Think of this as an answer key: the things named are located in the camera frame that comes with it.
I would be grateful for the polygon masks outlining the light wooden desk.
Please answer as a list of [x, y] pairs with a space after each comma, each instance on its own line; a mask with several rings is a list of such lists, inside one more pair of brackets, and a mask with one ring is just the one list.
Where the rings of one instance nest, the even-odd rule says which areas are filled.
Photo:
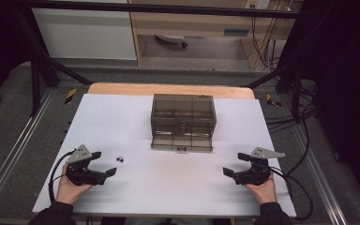
[[[185, 5], [217, 8], [245, 8], [247, 0], [127, 0], [130, 4]], [[270, 0], [267, 10], [299, 11], [304, 0]], [[263, 53], [273, 41], [286, 40], [293, 19], [241, 18], [189, 14], [130, 14], [137, 60], [143, 60], [148, 36], [239, 38], [252, 68], [263, 64]]]

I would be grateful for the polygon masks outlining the black metal frame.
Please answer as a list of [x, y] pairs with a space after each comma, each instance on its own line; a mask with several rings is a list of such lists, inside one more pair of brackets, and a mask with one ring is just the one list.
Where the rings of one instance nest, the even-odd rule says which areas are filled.
[[250, 18], [280, 18], [280, 19], [299, 19], [313, 15], [312, 12], [286, 11], [286, 10], [267, 10], [267, 9], [238, 9], [228, 7], [192, 7], [192, 6], [170, 6], [170, 5], [146, 5], [129, 3], [101, 3], [101, 2], [79, 2], [79, 1], [53, 1], [53, 0], [10, 0], [9, 6], [18, 21], [18, 25], [23, 30], [31, 47], [33, 59], [31, 60], [32, 84], [33, 84], [33, 111], [36, 114], [40, 107], [39, 74], [45, 79], [49, 86], [57, 86], [60, 81], [54, 68], [64, 72], [75, 81], [90, 85], [93, 82], [85, 79], [64, 65], [53, 60], [44, 47], [43, 41], [35, 35], [34, 29], [29, 25], [23, 12], [28, 8], [48, 8], [48, 9], [69, 9], [69, 10], [89, 10], [89, 11], [118, 11], [118, 12], [137, 12], [137, 13], [159, 13], [159, 14], [189, 14], [189, 15], [209, 15], [209, 16], [230, 16], [230, 17], [250, 17]]

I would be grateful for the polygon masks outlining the white power strip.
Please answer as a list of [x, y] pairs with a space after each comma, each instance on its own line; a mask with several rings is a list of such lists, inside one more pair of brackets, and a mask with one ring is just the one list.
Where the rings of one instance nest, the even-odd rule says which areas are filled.
[[247, 0], [245, 8], [251, 9], [267, 9], [270, 4], [270, 0]]

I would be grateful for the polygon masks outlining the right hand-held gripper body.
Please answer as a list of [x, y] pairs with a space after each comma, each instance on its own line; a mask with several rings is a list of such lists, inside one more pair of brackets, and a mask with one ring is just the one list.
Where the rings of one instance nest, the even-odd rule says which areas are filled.
[[270, 167], [268, 165], [269, 158], [284, 158], [284, 153], [268, 150], [262, 147], [256, 147], [250, 154], [251, 167], [243, 172], [235, 172], [233, 180], [236, 185], [260, 185], [264, 183], [270, 175]]

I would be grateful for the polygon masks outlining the smoky transparent drawer box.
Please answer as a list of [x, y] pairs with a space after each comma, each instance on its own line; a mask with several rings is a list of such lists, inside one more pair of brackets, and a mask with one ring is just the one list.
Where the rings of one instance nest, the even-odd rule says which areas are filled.
[[150, 122], [153, 149], [213, 151], [217, 117], [212, 96], [154, 94]]

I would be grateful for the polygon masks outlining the person's right hand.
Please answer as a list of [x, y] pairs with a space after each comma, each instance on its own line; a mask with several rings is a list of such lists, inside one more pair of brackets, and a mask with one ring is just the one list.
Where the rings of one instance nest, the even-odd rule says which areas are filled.
[[260, 204], [276, 203], [278, 201], [274, 175], [272, 173], [270, 173], [268, 179], [264, 183], [258, 186], [246, 184], [245, 188], [254, 194], [257, 202]]

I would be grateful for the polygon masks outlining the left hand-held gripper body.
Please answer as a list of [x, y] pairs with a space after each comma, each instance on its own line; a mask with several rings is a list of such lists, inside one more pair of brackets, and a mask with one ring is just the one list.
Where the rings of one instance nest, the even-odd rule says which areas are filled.
[[96, 172], [88, 168], [92, 153], [81, 144], [74, 150], [67, 164], [67, 178], [75, 185], [103, 185], [106, 177], [105, 172]]

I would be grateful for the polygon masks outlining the person's left hand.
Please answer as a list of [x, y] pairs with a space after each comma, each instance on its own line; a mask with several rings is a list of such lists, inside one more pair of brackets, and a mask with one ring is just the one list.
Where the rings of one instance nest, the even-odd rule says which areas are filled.
[[55, 199], [60, 203], [74, 204], [86, 191], [91, 189], [92, 186], [77, 186], [73, 184], [67, 177], [67, 167], [68, 165], [65, 164], [62, 168], [62, 176], [59, 181], [59, 187]]

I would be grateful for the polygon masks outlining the aluminium floor rail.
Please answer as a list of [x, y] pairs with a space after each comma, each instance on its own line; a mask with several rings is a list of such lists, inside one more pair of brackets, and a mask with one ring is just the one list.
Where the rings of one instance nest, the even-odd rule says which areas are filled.
[[334, 191], [331, 189], [318, 160], [308, 146], [307, 134], [303, 131], [301, 125], [295, 125], [293, 130], [301, 149], [307, 150], [305, 162], [308, 166], [312, 179], [316, 188], [318, 189], [322, 203], [332, 224], [347, 225], [347, 219], [345, 218], [343, 211], [338, 204]]
[[14, 143], [14, 145], [11, 147], [7, 157], [5, 158], [5, 161], [0, 167], [0, 192], [2, 191], [6, 181], [8, 180], [10, 174], [12, 173], [14, 167], [16, 166], [19, 158], [21, 157], [24, 148], [28, 144], [29, 140], [31, 139], [36, 127], [38, 126], [38, 123], [41, 119], [41, 117], [44, 115], [46, 109], [48, 108], [52, 96], [55, 92], [54, 88], [49, 88], [46, 93], [43, 95], [42, 100], [40, 101], [40, 108], [37, 110], [37, 112], [32, 115], [24, 129], [22, 130], [22, 133], [20, 134], [17, 141]]

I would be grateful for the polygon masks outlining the white table board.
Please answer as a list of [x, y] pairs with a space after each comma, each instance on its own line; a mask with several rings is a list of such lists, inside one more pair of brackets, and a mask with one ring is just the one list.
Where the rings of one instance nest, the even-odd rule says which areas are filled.
[[101, 152], [95, 171], [116, 168], [102, 186], [74, 205], [77, 215], [122, 217], [245, 218], [256, 216], [253, 194], [223, 174], [248, 169], [238, 153], [273, 144], [256, 99], [217, 98], [213, 151], [178, 152], [151, 148], [150, 96], [82, 97], [60, 151], [84, 144]]

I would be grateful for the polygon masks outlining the white cabinet panel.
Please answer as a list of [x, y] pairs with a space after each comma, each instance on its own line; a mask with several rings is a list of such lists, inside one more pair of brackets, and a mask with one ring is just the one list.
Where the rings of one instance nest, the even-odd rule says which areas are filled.
[[51, 57], [137, 58], [128, 13], [42, 8], [33, 12]]

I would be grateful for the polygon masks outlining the office chair base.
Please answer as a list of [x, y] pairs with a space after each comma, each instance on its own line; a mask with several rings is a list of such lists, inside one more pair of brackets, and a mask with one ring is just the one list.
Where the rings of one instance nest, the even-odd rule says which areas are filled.
[[157, 36], [157, 38], [163, 41], [180, 44], [183, 49], [188, 46], [186, 39], [183, 36]]

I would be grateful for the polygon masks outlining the wooden table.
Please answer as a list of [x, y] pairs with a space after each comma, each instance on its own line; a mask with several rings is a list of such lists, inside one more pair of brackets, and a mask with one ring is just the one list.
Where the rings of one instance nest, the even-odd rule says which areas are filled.
[[245, 87], [176, 85], [154, 83], [108, 83], [90, 85], [88, 94], [153, 96], [154, 94], [205, 95], [214, 98], [254, 99], [251, 89]]

